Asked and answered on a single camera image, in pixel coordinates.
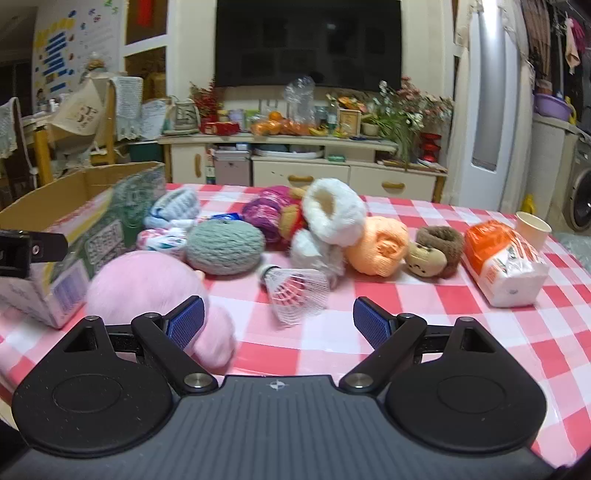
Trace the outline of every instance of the silver screw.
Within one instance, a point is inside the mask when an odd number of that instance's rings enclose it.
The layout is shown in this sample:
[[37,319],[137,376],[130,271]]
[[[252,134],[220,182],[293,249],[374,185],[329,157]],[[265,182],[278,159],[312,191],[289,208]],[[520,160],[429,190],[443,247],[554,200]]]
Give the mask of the silver screw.
[[345,382],[353,388],[367,388],[374,383],[374,379],[368,374],[350,374],[345,378]]
[[211,375],[195,373],[188,374],[184,378],[185,385],[192,388],[205,388],[212,384],[213,378]]

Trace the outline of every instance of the picture frame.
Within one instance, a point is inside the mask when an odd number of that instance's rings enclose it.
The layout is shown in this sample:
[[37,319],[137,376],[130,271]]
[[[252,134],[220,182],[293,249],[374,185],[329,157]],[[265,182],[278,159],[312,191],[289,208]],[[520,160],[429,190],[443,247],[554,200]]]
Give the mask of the picture frame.
[[339,108],[337,125],[341,133],[350,137],[358,137],[361,132],[361,112],[359,110]]

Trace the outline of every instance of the white towel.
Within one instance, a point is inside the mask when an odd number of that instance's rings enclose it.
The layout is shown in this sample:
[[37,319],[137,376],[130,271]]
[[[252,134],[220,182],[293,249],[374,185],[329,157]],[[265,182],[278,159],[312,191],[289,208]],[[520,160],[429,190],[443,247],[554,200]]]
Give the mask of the white towel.
[[133,140],[142,132],[142,97],[144,80],[140,77],[115,77],[112,79],[115,85],[117,98],[115,116],[117,128],[117,140]]
[[14,102],[0,106],[0,158],[8,158],[17,149],[17,133],[14,129]]

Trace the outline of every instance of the shuttlecock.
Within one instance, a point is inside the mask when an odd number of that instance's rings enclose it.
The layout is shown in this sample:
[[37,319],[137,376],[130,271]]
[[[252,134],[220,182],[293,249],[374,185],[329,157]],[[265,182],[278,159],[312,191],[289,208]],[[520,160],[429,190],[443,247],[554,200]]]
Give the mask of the shuttlecock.
[[326,308],[330,287],[321,271],[264,265],[259,273],[281,323],[297,325]]

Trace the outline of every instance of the hanging towel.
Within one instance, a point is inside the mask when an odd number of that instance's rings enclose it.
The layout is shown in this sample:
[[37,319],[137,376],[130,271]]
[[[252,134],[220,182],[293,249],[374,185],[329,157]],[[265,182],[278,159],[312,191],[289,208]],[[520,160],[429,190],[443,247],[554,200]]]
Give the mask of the hanging towel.
[[115,77],[117,140],[133,140],[141,135],[141,107],[144,80],[140,77]]
[[566,49],[564,56],[566,57],[566,63],[569,64],[570,74],[574,75],[574,68],[581,65],[581,59],[577,51],[577,44],[574,41],[572,18],[566,19]]
[[8,158],[17,149],[17,133],[14,129],[15,98],[0,106],[0,158]]
[[583,27],[581,27],[579,22],[577,22],[574,18],[571,20],[573,22],[574,42],[577,45],[577,50],[582,53],[585,51],[585,47],[587,46],[587,35],[585,34],[585,30]]

